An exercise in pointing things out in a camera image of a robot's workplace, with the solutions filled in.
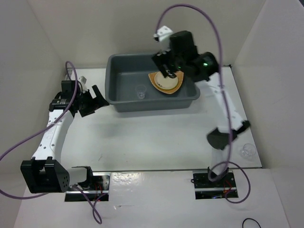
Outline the small cream floral dish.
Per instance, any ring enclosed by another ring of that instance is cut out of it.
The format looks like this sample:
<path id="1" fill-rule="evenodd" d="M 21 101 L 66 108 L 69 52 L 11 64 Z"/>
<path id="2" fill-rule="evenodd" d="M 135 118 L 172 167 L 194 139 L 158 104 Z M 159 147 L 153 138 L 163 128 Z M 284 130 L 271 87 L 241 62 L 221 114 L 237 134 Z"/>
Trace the small cream floral dish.
<path id="1" fill-rule="evenodd" d="M 160 89 L 171 90 L 178 85 L 178 78 L 164 77 L 161 72 L 157 72 L 154 77 L 154 82 Z"/>

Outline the triangular wooden plate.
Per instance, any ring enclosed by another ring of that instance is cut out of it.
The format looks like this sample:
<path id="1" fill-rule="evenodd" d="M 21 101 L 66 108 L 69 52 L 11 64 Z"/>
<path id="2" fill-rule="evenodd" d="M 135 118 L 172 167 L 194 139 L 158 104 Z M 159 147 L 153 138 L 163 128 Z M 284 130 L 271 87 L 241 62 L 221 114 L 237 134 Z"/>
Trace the triangular wooden plate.
<path id="1" fill-rule="evenodd" d="M 163 90 L 163 89 L 160 89 L 157 87 L 157 85 L 155 84 L 154 82 L 154 77 L 156 75 L 157 72 L 154 72 L 154 73 L 149 73 L 148 74 L 148 78 L 151 82 L 151 84 L 160 92 L 162 93 L 165 93 L 165 94 L 168 94 L 168 95 L 172 95 L 174 93 L 176 93 L 180 88 L 181 88 L 181 85 L 183 83 L 183 79 L 184 79 L 184 74 L 181 72 L 181 71 L 178 71 L 176 72 L 176 76 L 178 78 L 178 85 L 174 88 L 174 89 L 171 89 L 171 90 Z"/>

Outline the clear plastic cup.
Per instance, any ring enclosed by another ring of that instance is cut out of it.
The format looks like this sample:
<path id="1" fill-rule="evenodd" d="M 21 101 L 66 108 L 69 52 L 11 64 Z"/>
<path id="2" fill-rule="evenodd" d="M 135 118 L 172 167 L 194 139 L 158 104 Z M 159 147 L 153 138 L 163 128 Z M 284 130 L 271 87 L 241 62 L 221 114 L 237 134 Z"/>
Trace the clear plastic cup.
<path id="1" fill-rule="evenodd" d="M 144 99 L 146 95 L 146 86 L 145 85 L 137 85 L 135 88 L 136 95 L 138 99 Z"/>

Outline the clear glass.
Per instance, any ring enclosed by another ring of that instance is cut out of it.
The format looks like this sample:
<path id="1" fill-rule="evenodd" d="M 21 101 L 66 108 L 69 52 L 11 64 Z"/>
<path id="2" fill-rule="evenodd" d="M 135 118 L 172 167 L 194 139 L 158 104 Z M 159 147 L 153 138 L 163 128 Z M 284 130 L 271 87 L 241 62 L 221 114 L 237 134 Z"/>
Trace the clear glass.
<path id="1" fill-rule="evenodd" d="M 253 144 L 246 143 L 243 145 L 243 147 L 240 148 L 239 150 L 239 155 L 248 161 L 253 160 L 257 150 L 256 147 Z"/>

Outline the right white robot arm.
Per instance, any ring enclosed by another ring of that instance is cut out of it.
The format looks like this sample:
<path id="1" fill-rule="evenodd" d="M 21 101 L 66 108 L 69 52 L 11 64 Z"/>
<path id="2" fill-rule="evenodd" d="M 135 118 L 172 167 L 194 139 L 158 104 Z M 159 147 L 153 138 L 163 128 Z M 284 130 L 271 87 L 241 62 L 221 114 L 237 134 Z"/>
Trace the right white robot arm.
<path id="1" fill-rule="evenodd" d="M 218 187 L 224 182 L 228 172 L 232 143 L 250 127 L 250 122 L 240 117 L 230 96 L 225 92 L 222 63 L 210 52 L 199 54 L 191 32 L 184 30 L 174 33 L 163 26 L 153 37 L 161 45 L 160 51 L 151 56 L 158 71 L 150 73 L 147 79 L 162 96 L 155 97 L 153 93 L 148 92 L 147 98 L 144 95 L 135 98 L 129 89 L 125 89 L 124 99 L 113 102 L 109 94 L 103 97 L 94 86 L 97 104 L 100 107 L 114 105 L 120 112 L 186 108 L 189 107 L 189 99 L 177 99 L 176 96 L 183 82 L 191 83 L 199 95 L 210 95 L 211 115 L 217 126 L 206 135 L 212 147 L 208 181 L 210 185 Z"/>

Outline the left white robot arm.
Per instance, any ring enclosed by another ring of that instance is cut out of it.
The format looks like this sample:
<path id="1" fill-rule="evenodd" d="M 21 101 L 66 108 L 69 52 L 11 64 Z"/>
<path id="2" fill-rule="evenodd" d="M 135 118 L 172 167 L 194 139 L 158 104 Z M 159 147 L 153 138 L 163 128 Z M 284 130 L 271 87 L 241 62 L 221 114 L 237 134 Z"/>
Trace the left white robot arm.
<path id="1" fill-rule="evenodd" d="M 49 104 L 48 130 L 32 158 L 21 163 L 20 170 L 31 193 L 66 192 L 76 184 L 84 190 L 94 186 L 90 166 L 68 169 L 61 164 L 64 141 L 75 114 L 85 117 L 109 105 L 96 85 L 92 89 L 96 97 L 92 97 L 83 76 L 77 81 L 62 81 L 61 91 Z"/>

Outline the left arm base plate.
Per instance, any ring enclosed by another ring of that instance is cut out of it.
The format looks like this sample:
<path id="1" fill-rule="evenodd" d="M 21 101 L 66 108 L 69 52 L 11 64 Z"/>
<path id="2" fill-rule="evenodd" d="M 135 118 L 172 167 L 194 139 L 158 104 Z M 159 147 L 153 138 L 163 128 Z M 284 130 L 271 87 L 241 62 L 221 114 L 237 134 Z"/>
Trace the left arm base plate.
<path id="1" fill-rule="evenodd" d="M 108 201 L 110 188 L 109 172 L 93 172 L 91 182 L 77 183 L 76 187 L 81 189 L 86 197 L 91 201 Z M 65 194 L 65 202 L 81 202 L 86 201 L 83 194 L 74 186 L 68 188 Z"/>

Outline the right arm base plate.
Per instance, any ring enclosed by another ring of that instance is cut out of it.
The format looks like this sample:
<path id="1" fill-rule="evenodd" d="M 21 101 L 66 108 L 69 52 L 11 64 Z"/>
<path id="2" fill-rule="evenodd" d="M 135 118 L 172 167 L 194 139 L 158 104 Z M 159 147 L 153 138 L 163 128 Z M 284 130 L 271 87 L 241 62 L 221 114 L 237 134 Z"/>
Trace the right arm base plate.
<path id="1" fill-rule="evenodd" d="M 238 191 L 232 171 L 229 171 L 217 183 L 209 181 L 206 170 L 193 171 L 193 177 L 190 181 L 194 185 L 196 200 L 224 199 L 225 194 L 227 194 L 227 198 L 238 198 Z"/>

